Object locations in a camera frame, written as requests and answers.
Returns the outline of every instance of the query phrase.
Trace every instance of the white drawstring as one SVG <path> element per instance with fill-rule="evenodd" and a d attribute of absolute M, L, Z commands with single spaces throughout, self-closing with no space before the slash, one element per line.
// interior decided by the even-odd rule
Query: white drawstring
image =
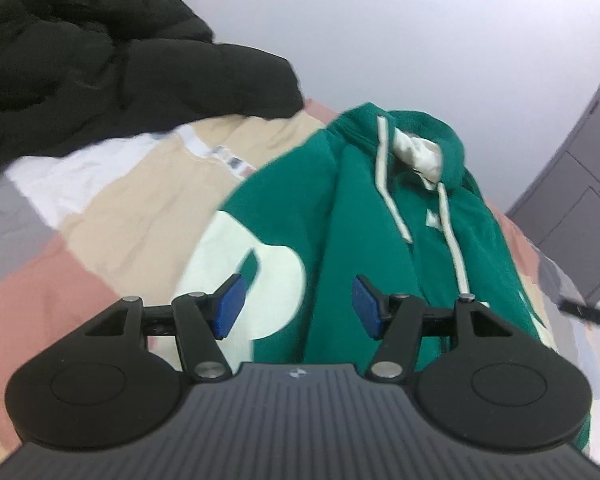
<path fill-rule="evenodd" d="M 413 244 L 413 238 L 407 228 L 404 220 L 400 216 L 397 206 L 395 205 L 394 199 L 391 198 L 386 188 L 386 160 L 389 152 L 389 123 L 386 117 L 378 116 L 378 152 L 376 153 L 376 189 L 378 193 L 384 199 L 389 213 L 394 218 L 394 222 L 398 231 L 402 235 L 402 238 L 408 243 Z M 438 199 L 440 200 L 440 221 L 442 224 L 442 232 L 445 235 L 446 244 L 451 252 L 451 259 L 454 263 L 454 270 L 456 272 L 456 280 L 458 280 L 458 292 L 460 294 L 469 293 L 469 280 L 466 276 L 466 268 L 464 267 L 464 259 L 462 258 L 462 252 L 460 251 L 460 245 L 454 231 L 451 228 L 451 219 L 449 216 L 449 202 L 446 197 L 445 185 L 442 182 L 438 182 Z"/>
<path fill-rule="evenodd" d="M 394 218 L 394 222 L 398 231 L 402 235 L 402 238 L 410 244 L 413 244 L 413 238 L 411 233 L 404 223 L 404 220 L 398 212 L 398 208 L 395 205 L 394 199 L 391 198 L 389 192 L 386 189 L 386 159 L 389 153 L 389 133 L 388 133 L 388 122 L 386 117 L 378 116 L 378 151 L 376 152 L 376 189 L 380 196 L 384 199 L 386 208 Z"/>
<path fill-rule="evenodd" d="M 446 244 L 449 246 L 451 259 L 454 261 L 456 280 L 458 280 L 458 292 L 460 294 L 468 294 L 469 280 L 466 276 L 466 269 L 464 268 L 464 259 L 462 258 L 462 252 L 460 251 L 460 245 L 451 228 L 449 202 L 446 199 L 446 189 L 442 182 L 438 183 L 438 197 L 440 199 L 440 221 L 442 222 L 442 232 L 445 234 Z"/>

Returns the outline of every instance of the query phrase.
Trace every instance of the gray ribbed plate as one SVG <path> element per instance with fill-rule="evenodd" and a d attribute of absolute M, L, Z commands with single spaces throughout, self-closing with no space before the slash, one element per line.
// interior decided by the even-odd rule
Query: gray ribbed plate
<path fill-rule="evenodd" d="M 26 444 L 0 480 L 598 480 L 575 448 L 472 449 L 432 428 L 398 386 L 352 365 L 245 364 L 192 389 L 163 427 L 128 446 L 74 453 Z"/>

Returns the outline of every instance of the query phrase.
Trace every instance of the black puffer jacket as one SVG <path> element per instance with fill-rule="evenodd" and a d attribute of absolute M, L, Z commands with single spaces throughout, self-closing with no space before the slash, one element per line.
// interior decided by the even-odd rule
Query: black puffer jacket
<path fill-rule="evenodd" d="M 0 0 L 0 168 L 225 114 L 291 117 L 289 63 L 213 44 L 180 0 Z"/>

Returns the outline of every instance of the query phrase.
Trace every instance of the patchwork bedspread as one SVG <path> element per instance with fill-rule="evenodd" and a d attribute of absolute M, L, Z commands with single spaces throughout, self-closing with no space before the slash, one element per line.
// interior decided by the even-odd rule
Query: patchwork bedspread
<path fill-rule="evenodd" d="M 289 120 L 228 116 L 170 134 L 111 139 L 62 159 L 24 157 L 0 179 L 0 462 L 19 445 L 4 407 L 10 375 L 125 295 L 173 299 L 224 199 L 301 144 L 331 113 Z M 545 344 L 584 371 L 594 394 L 588 453 L 600 462 L 600 349 L 592 328 L 558 312 L 572 281 L 503 214 L 502 226 Z M 168 348 L 159 349 L 169 358 Z"/>

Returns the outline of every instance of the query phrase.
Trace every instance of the logo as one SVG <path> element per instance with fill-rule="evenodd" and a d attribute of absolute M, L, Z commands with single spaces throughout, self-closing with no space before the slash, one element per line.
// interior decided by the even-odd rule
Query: logo
<path fill-rule="evenodd" d="M 293 377 L 294 379 L 302 379 L 303 377 L 305 377 L 307 375 L 307 371 L 302 370 L 302 368 L 296 368 L 295 370 L 291 370 L 289 372 L 289 375 L 291 377 Z"/>

